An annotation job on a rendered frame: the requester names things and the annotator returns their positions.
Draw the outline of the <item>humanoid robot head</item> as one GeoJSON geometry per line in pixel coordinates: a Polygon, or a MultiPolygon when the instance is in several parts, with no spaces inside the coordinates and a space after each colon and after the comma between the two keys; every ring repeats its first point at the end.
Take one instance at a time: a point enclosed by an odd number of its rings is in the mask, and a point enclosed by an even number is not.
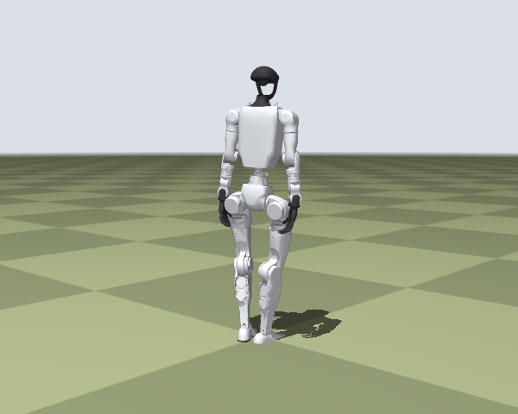
{"type": "Polygon", "coordinates": [[[268,66],[257,67],[250,76],[251,80],[256,82],[256,87],[259,95],[257,95],[255,102],[250,107],[266,107],[271,106],[269,100],[272,99],[276,93],[279,76],[275,70],[268,66]],[[267,84],[274,84],[273,92],[270,95],[263,95],[261,86],[267,84]]]}

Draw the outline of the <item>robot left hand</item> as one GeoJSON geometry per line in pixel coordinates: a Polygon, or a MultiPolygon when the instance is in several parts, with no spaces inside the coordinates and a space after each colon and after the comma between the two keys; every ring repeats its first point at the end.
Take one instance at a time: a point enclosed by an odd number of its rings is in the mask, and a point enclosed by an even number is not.
{"type": "Polygon", "coordinates": [[[231,223],[230,223],[230,221],[228,219],[228,215],[231,217],[231,214],[229,212],[227,212],[225,207],[224,207],[224,201],[225,201],[226,198],[227,197],[226,197],[225,189],[220,189],[219,190],[219,197],[218,197],[218,200],[220,200],[220,203],[219,203],[220,222],[224,226],[230,227],[231,223]]]}

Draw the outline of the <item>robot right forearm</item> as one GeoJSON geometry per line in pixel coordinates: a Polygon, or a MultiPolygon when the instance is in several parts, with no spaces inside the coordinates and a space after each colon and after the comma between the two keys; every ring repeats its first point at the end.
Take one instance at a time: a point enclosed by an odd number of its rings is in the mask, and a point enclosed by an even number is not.
{"type": "Polygon", "coordinates": [[[295,153],[295,162],[294,167],[289,167],[286,169],[287,175],[287,189],[289,192],[288,201],[292,203],[292,199],[294,195],[300,196],[300,202],[302,200],[302,196],[300,195],[300,154],[299,152],[295,153]]]}

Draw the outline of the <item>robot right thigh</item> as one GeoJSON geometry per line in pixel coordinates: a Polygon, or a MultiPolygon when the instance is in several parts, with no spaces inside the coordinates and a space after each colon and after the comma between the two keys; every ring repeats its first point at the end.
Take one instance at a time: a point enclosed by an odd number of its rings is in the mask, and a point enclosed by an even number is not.
{"type": "Polygon", "coordinates": [[[287,225],[282,222],[288,217],[290,210],[288,203],[287,200],[272,194],[266,198],[267,215],[272,220],[269,227],[269,259],[258,269],[258,275],[264,282],[268,282],[268,270],[272,266],[278,266],[282,271],[287,258],[292,230],[286,234],[279,234],[278,230],[284,229],[287,225]]]}

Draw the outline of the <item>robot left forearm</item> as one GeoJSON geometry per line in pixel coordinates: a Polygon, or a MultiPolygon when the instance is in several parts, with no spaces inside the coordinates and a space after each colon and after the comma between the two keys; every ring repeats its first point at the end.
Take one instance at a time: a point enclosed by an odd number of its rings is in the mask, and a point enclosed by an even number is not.
{"type": "MultiPolygon", "coordinates": [[[[224,150],[225,151],[225,150],[224,150]]],[[[219,188],[218,188],[218,195],[220,189],[225,189],[226,191],[226,197],[229,197],[231,194],[231,184],[232,184],[232,175],[233,170],[235,169],[235,166],[232,165],[232,163],[226,162],[224,160],[224,154],[221,162],[221,174],[220,174],[220,180],[219,180],[219,188]]]]}

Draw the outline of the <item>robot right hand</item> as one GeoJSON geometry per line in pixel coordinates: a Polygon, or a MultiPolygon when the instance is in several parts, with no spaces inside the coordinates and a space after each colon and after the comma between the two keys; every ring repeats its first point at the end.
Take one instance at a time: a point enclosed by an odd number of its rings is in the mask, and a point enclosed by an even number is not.
{"type": "Polygon", "coordinates": [[[293,199],[292,199],[292,203],[289,202],[288,206],[290,206],[288,217],[286,218],[286,220],[284,220],[282,222],[283,224],[287,223],[287,225],[284,229],[278,230],[279,234],[286,234],[293,228],[294,221],[297,217],[297,211],[298,211],[298,208],[300,207],[300,196],[294,195],[293,199]]]}

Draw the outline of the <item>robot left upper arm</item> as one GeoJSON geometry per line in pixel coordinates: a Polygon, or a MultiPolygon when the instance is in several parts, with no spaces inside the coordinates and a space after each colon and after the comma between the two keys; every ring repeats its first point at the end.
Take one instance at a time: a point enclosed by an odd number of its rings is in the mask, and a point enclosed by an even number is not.
{"type": "Polygon", "coordinates": [[[224,160],[237,162],[239,158],[238,142],[238,114],[240,109],[230,110],[226,115],[225,151],[224,160]]]}

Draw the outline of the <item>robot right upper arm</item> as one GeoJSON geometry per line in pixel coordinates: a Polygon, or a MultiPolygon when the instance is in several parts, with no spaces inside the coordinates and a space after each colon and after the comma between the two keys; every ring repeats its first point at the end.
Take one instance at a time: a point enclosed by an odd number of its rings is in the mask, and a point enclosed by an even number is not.
{"type": "Polygon", "coordinates": [[[280,110],[279,121],[284,126],[283,138],[285,153],[282,155],[282,162],[286,166],[294,166],[295,153],[298,144],[298,125],[300,122],[296,113],[290,110],[280,110]]]}

